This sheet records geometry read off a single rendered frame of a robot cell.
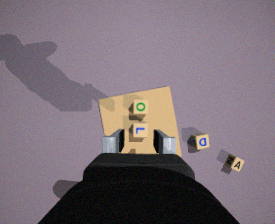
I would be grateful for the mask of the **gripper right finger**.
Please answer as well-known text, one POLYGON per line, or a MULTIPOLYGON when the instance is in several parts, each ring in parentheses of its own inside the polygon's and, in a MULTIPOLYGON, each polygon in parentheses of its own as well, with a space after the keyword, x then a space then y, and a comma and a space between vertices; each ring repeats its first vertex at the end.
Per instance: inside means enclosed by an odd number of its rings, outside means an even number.
POLYGON ((156 153, 159 154, 176 154, 177 138, 169 137, 159 129, 154 129, 153 146, 156 153))

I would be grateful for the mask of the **tan flat mat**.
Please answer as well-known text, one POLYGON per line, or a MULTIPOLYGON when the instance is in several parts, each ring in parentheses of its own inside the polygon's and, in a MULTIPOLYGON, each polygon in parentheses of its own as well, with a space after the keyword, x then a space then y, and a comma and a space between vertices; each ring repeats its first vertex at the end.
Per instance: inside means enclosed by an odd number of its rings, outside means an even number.
POLYGON ((105 136, 125 129, 125 146, 121 153, 156 153, 153 129, 169 137, 176 137, 176 154, 182 157, 170 87, 162 87, 130 94, 99 99, 105 136), (148 114, 133 114, 133 100, 148 100, 148 114), (148 122, 148 137, 134 138, 133 123, 148 122))

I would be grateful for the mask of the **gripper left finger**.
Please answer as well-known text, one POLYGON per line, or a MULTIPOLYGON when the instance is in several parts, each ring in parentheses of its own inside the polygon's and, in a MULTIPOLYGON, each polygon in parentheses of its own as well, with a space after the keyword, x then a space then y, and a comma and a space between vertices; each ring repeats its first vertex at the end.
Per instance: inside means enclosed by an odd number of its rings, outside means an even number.
POLYGON ((102 137, 102 153, 121 153, 124 147, 125 129, 118 129, 110 136, 102 137))

